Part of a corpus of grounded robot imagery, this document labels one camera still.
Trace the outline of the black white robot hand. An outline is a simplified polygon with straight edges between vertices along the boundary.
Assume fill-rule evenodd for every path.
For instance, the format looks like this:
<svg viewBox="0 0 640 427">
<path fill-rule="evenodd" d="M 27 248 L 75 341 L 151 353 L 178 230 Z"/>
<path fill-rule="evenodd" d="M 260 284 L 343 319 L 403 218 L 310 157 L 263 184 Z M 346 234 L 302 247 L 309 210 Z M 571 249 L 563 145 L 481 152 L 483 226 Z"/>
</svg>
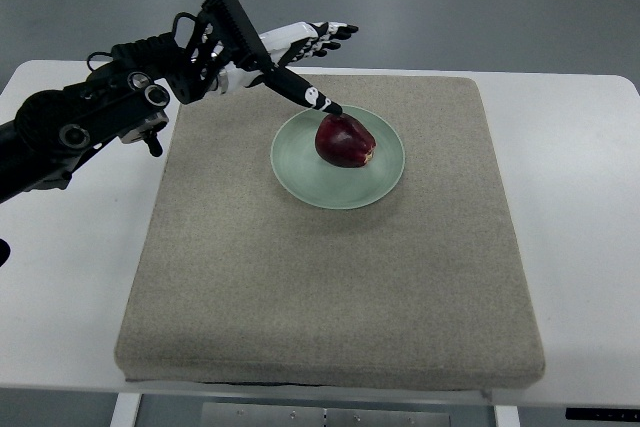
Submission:
<svg viewBox="0 0 640 427">
<path fill-rule="evenodd" d="M 259 35 L 274 64 L 266 75 L 227 64 L 213 82 L 210 91 L 230 94 L 242 88 L 263 84 L 287 100 L 308 109 L 340 116 L 343 108 L 289 69 L 289 65 L 310 57 L 324 57 L 352 37 L 358 27 L 342 22 L 298 22 Z"/>
</svg>

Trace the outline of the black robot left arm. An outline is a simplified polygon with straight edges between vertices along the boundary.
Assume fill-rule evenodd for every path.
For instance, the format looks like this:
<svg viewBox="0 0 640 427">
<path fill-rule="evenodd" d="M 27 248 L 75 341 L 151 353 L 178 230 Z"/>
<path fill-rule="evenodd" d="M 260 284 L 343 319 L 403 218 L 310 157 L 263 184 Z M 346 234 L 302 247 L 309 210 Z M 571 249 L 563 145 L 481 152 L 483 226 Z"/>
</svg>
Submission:
<svg viewBox="0 0 640 427">
<path fill-rule="evenodd" d="M 136 132 L 152 156 L 162 153 L 152 124 L 171 97 L 204 97 L 228 64 L 260 76 L 276 68 L 239 0 L 204 0 L 198 14 L 177 14 L 193 30 L 179 46 L 175 30 L 118 44 L 109 62 L 82 82 L 30 95 L 1 126 L 1 199 L 65 189 L 74 173 L 117 137 Z"/>
</svg>

